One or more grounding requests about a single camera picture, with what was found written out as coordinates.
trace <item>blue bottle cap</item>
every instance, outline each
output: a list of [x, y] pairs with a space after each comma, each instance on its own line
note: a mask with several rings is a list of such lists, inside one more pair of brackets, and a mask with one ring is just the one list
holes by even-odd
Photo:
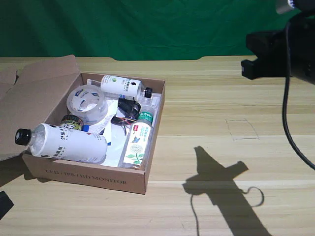
[[87, 124], [82, 125], [82, 131], [88, 132], [89, 131], [89, 126]]

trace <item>black bottle cap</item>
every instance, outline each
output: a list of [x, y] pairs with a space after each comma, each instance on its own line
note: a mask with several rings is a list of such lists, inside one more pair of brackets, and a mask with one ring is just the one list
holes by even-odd
[[146, 87], [144, 97], [151, 98], [152, 97], [152, 88]]
[[15, 144], [26, 146], [29, 144], [32, 137], [32, 131], [30, 129], [18, 129], [15, 134]]

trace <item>black power cord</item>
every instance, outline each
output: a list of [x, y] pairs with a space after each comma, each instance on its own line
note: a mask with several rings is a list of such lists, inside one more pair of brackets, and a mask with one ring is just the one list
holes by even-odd
[[286, 69], [286, 77], [285, 77], [285, 87], [284, 87], [284, 95], [283, 95], [283, 104], [282, 104], [282, 123], [285, 135], [293, 148], [293, 150], [296, 152], [296, 154], [313, 170], [315, 170], [315, 165], [312, 163], [297, 147], [295, 144], [290, 131], [289, 127], [287, 125], [286, 120], [286, 114], [287, 114], [287, 101], [288, 101], [288, 95], [289, 95], [289, 87], [290, 87], [290, 78], [291, 78], [291, 53], [290, 53], [290, 46], [289, 46], [289, 30], [291, 26], [292, 20], [299, 17], [304, 17], [304, 14], [299, 14], [295, 17], [292, 17], [290, 21], [285, 26], [285, 39], [286, 39], [286, 53], [287, 53], [287, 69]]

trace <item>drawn rectangle on table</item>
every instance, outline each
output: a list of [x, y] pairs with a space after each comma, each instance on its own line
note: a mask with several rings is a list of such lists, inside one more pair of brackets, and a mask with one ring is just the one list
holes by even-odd
[[247, 119], [226, 119], [233, 140], [260, 139], [254, 126]]

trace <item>cardboard box flap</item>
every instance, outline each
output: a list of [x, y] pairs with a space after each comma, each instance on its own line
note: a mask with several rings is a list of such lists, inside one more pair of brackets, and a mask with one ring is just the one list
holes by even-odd
[[0, 102], [0, 161], [19, 155], [25, 146], [16, 145], [19, 128], [34, 129], [50, 117], [59, 102], [67, 97], [73, 84], [82, 83], [80, 73], [15, 84]]
[[74, 55], [36, 62], [23, 68], [18, 84], [77, 74], [79, 68]]
[[9, 67], [0, 71], [0, 100], [14, 86], [16, 80], [16, 68]]

